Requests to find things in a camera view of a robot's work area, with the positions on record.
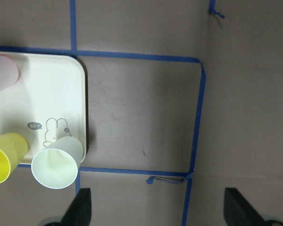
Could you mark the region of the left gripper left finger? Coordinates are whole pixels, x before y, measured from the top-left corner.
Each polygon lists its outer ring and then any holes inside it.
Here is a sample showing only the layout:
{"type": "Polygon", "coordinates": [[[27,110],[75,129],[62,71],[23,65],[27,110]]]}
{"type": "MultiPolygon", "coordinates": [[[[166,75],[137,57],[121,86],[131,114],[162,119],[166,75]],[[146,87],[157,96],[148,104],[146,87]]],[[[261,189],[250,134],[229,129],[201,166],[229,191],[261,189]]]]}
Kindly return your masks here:
{"type": "Polygon", "coordinates": [[[61,224],[63,226],[89,226],[91,218],[91,191],[89,188],[81,188],[64,214],[61,224]]]}

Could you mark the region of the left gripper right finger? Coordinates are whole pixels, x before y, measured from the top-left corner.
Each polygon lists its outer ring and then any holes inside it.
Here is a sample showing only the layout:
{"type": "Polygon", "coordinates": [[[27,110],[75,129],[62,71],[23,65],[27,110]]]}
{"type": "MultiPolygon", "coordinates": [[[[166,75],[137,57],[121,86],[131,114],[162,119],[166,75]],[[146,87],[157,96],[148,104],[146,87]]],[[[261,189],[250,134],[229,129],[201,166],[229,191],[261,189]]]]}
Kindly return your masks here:
{"type": "Polygon", "coordinates": [[[268,225],[236,188],[225,188],[223,213],[228,226],[268,225]]]}

